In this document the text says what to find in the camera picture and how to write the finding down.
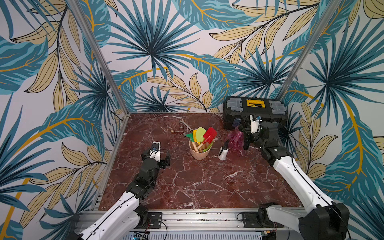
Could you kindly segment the pink transparent spray bottle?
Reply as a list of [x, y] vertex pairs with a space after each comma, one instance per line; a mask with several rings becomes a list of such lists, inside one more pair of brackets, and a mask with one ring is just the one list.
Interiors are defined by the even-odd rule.
[[235, 127], [228, 134], [229, 148], [241, 151], [244, 149], [244, 133], [239, 129], [239, 126]]

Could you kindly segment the red toy shovel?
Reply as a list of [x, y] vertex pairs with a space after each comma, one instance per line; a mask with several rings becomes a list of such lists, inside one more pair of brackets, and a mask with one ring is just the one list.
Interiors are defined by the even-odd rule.
[[211, 144], [217, 136], [217, 131], [214, 128], [209, 128], [203, 135], [204, 141], [202, 145]]

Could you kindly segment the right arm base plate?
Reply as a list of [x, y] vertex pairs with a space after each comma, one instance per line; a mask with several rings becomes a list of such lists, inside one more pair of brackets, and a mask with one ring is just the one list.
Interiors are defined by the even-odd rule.
[[241, 212], [241, 218], [244, 228], [272, 228], [273, 230], [283, 228], [284, 225], [270, 221], [265, 214], [260, 216], [259, 212]]

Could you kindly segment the light green toy spade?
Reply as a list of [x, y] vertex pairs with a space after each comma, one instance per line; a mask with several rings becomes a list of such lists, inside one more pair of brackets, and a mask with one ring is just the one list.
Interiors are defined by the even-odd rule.
[[206, 130], [202, 127], [199, 127], [197, 130], [196, 130], [196, 142], [201, 144], [205, 138], [204, 138], [204, 134], [206, 133]]

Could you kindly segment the white small spray bottle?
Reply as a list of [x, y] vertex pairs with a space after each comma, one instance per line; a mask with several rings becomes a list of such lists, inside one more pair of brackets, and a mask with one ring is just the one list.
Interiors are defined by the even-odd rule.
[[229, 152], [229, 140], [227, 140], [223, 145], [222, 147], [220, 148], [220, 151], [219, 151], [219, 154], [218, 154], [218, 158], [219, 160], [221, 161], [224, 161], [227, 159], [227, 154]]

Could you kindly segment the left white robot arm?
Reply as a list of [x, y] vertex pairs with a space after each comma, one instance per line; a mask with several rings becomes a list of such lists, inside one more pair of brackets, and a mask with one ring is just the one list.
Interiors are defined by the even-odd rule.
[[142, 204], [156, 186], [161, 169], [170, 166], [171, 155], [161, 158], [161, 143], [141, 154], [142, 166], [119, 200], [95, 223], [80, 234], [70, 233], [68, 240], [119, 240], [136, 227], [145, 225], [149, 210]]

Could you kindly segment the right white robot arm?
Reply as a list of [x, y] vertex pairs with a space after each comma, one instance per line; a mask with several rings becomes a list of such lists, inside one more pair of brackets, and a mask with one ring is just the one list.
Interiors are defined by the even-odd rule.
[[281, 224], [301, 235], [304, 240], [351, 239], [348, 229], [350, 211], [343, 203], [336, 203], [305, 174], [283, 146], [278, 122], [251, 121], [251, 126], [239, 126], [244, 133], [244, 149], [251, 143], [263, 159], [289, 184], [301, 201], [304, 212], [289, 210], [268, 203], [258, 209], [258, 223], [262, 226]]

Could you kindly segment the green toy rake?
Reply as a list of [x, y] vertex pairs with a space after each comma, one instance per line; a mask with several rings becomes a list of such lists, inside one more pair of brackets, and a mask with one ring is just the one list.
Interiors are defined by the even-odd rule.
[[199, 151], [198, 150], [199, 143], [193, 142], [193, 132], [186, 134], [186, 137], [190, 139], [194, 151], [198, 152]]

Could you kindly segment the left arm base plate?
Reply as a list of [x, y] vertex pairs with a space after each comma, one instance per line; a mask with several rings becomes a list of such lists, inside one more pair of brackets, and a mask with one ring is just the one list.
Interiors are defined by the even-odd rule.
[[136, 229], [160, 229], [163, 221], [162, 212], [148, 212], [140, 217], [139, 224]]

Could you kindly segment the yellow toy shovel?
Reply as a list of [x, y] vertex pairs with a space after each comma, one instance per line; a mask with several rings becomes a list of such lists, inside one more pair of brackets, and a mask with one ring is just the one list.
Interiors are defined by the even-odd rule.
[[196, 133], [197, 133], [197, 130], [193, 130], [193, 142], [198, 142], [197, 141], [197, 135], [196, 135]]

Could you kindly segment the bright green toy trowel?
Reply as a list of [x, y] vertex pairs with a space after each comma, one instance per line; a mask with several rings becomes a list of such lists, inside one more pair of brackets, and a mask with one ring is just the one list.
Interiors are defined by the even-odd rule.
[[211, 147], [213, 146], [214, 142], [215, 142], [215, 141], [212, 141], [212, 142], [208, 145], [208, 147], [207, 147], [206, 149], [203, 150], [203, 152], [205, 153], [205, 152], [209, 151], [209, 150], [211, 149]]

